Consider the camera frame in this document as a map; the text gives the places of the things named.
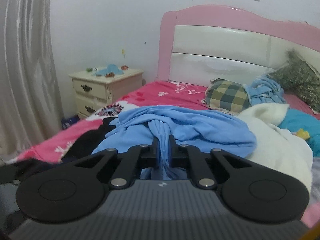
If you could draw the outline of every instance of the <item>pink bed frame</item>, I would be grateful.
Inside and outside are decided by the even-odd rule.
[[[198,5],[166,12],[161,21],[157,80],[168,81],[176,25],[215,26],[278,37],[320,52],[320,29],[307,23],[273,21],[223,5]]]

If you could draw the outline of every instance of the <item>checkered pillow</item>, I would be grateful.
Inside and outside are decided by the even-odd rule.
[[[250,106],[248,94],[241,84],[225,79],[211,81],[205,92],[205,102],[208,108],[217,107],[239,113]]]

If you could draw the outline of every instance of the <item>cream nightstand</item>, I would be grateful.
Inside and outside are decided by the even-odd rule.
[[[139,69],[129,68],[124,70],[123,75],[108,78],[92,74],[93,72],[81,71],[69,75],[81,119],[142,86],[143,71]]]

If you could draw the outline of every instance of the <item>blue cloth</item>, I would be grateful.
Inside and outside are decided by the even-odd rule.
[[[109,74],[113,72],[115,75],[122,75],[124,74],[124,72],[121,69],[118,69],[118,67],[115,64],[110,64],[108,65],[107,68],[98,70],[97,72],[95,72],[94,74],[92,74],[92,76],[96,76],[96,75],[102,75],[105,76],[106,74]]]
[[[320,121],[318,119],[310,114],[290,108],[279,128],[288,129],[290,132],[297,132],[301,128],[307,131],[310,139],[306,142],[310,146],[313,156],[320,157]]]
[[[267,75],[256,78],[251,85],[243,85],[243,88],[247,92],[252,106],[261,103],[286,103],[281,86],[268,78]]]
[[[126,152],[134,145],[151,144],[155,136],[160,142],[159,173],[162,177],[158,179],[187,178],[184,170],[169,167],[170,134],[177,144],[194,145],[206,153],[212,148],[221,148],[246,157],[256,147],[256,138],[245,122],[214,110],[144,106],[120,113],[110,125],[116,125],[116,128],[106,134],[106,139],[93,154],[106,148]]]

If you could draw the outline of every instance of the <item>white blanket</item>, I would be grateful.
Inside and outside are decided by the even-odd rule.
[[[246,159],[300,180],[310,192],[312,150],[302,138],[277,127],[288,107],[276,103],[258,104],[237,116],[257,138],[257,148]]]

